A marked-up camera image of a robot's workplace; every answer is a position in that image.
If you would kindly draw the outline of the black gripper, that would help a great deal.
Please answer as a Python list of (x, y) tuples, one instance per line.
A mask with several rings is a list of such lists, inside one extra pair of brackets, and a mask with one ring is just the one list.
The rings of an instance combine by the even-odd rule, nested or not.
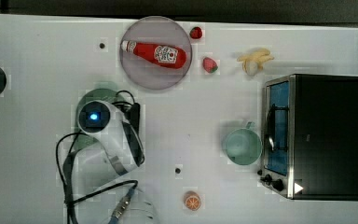
[(129, 108), (122, 109), (121, 112), (123, 116), (120, 124), (123, 127), (124, 134), (126, 136), (139, 134), (141, 106), (138, 103), (134, 103)]

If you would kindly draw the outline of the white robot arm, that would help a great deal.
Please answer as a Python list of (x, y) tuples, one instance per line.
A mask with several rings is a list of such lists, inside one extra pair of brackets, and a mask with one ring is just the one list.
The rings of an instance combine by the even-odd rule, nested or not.
[(67, 224), (159, 224), (157, 211), (129, 173), (145, 162), (139, 106), (123, 111), (93, 100), (76, 112), (64, 161), (59, 161)]

